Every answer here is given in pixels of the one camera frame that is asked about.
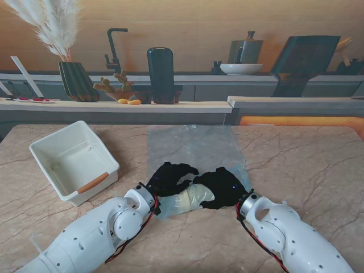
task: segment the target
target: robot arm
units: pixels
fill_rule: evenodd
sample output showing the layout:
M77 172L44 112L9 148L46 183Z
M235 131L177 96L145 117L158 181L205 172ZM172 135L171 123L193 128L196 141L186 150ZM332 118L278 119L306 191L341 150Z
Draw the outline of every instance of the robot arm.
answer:
M214 194L214 200L202 202L204 208L219 209L236 204L237 218L256 243L290 273L353 273L348 263L313 227L301 221L292 208L247 192L241 182L224 167L195 177ZM245 226L250 223L254 235ZM281 260L274 254L279 253Z
M139 185L75 220L19 272L92 272L139 233L157 206L158 198Z
M258 215L267 210L268 213L259 220ZM237 214L247 231L244 218L252 225L255 235L248 232L258 244L280 254L282 261L278 261L286 272L354 273L336 248L313 227L301 221L291 207L250 192L238 203Z

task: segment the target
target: beige wall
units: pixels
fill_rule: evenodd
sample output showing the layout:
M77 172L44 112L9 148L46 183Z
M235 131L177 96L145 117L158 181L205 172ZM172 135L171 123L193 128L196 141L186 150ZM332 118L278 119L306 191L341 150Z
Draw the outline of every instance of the beige wall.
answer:
M114 33L122 66L147 71L146 51L173 50L176 71L209 71L214 60L227 62L230 42L248 30L264 39L259 63L269 71L289 36L352 36L349 58L364 57L364 0L83 0L80 32L72 47L76 61L89 71L106 71L111 57L106 32ZM57 70L56 55L35 37L31 27L0 4L0 69L16 69L17 55L29 70ZM341 61L334 55L330 69Z

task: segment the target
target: small yellow fruit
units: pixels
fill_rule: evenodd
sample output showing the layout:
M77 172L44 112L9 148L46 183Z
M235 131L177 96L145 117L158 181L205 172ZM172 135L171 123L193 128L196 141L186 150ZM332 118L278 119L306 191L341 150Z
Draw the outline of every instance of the small yellow fruit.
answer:
M125 99L125 98L121 98L120 100L118 100L118 102L119 102L120 104L127 104L127 103L128 103L128 100L127 100L127 99Z
M140 100L128 101L127 103L132 104L132 105L142 104L142 102Z

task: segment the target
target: pampas grass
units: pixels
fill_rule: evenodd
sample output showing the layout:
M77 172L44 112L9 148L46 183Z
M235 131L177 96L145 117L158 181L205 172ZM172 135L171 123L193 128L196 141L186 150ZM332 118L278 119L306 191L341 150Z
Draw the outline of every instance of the pampas grass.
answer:
M13 12L35 27L38 38L62 61L72 61L70 47L76 40L78 0L4 0Z

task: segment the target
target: black glove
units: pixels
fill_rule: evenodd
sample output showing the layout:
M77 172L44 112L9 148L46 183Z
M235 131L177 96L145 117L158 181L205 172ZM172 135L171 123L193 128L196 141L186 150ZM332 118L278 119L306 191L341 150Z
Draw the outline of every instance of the black glove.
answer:
M189 186L190 180L177 185L177 182L189 173L198 175L198 170L184 163L165 162L150 178L147 189L158 196L177 195Z
M240 181L227 169L220 167L216 172L207 172L193 179L194 184L209 188L215 196L213 201L203 201L200 205L207 209L220 209L223 206L234 206L247 194Z

